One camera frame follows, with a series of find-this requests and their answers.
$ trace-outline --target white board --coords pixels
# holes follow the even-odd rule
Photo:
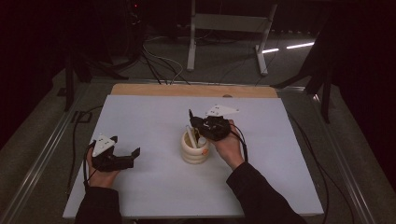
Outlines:
[[[189,109],[205,118],[213,105],[239,109],[226,115],[243,132],[249,162],[300,215],[322,214],[312,178],[281,99],[109,95],[92,139],[117,135],[115,154],[141,147],[134,168],[122,171],[119,191],[123,217],[241,217],[243,211],[226,179],[231,169],[211,148],[207,161],[188,164],[180,139],[190,124]],[[82,169],[64,217],[75,217],[85,191]]]

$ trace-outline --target cup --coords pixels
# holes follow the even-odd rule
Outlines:
[[[190,164],[203,163],[209,155],[209,145],[209,141],[206,140],[202,147],[194,148],[186,131],[181,137],[181,158]]]

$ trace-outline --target hand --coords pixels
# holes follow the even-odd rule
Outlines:
[[[116,176],[120,171],[100,172],[92,167],[93,147],[88,150],[87,162],[90,171],[90,186],[111,189]]]
[[[235,127],[233,126],[233,120],[228,120],[231,125],[231,131],[238,134]],[[223,138],[217,142],[210,141],[215,147],[220,156],[227,162],[231,169],[236,169],[240,164],[244,162],[241,154],[241,145],[239,139],[229,133],[226,138]]]

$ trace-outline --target black jacket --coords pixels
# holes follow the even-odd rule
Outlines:
[[[306,223],[249,163],[238,166],[227,179],[227,184],[241,203],[249,224]],[[78,209],[76,223],[121,223],[118,192],[89,188]]]

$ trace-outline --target floor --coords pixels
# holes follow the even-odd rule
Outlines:
[[[199,85],[268,86],[296,75],[310,47],[287,46],[315,41],[310,35],[270,34],[266,49],[279,49],[264,55],[268,76],[259,73],[253,47],[257,36],[211,32],[197,39],[195,70],[186,71],[189,38],[169,39],[148,36],[144,54],[135,64],[118,72],[129,79],[122,82]],[[157,80],[148,63],[158,72]],[[64,71],[53,79],[54,87],[0,151],[0,222],[73,223],[62,218],[69,191],[81,163],[83,148],[92,138],[100,109],[92,111],[92,120],[76,127],[74,115],[102,105],[111,88],[119,81],[92,69],[92,83],[76,82],[76,101],[64,112],[65,99],[57,96],[64,87]],[[396,196],[382,174],[359,126],[347,109],[339,91],[332,86],[330,119],[325,124],[318,114],[318,99],[302,88],[307,79],[279,90],[285,107],[295,118],[290,120],[308,169],[316,184],[327,216],[306,217],[308,223],[396,223]],[[306,133],[315,154],[304,141],[298,125]],[[76,145],[76,164],[72,147]],[[325,177],[313,155],[326,171]],[[209,223],[213,220],[189,220]],[[188,220],[150,220],[145,223],[187,223]],[[133,223],[125,219],[124,223]]]

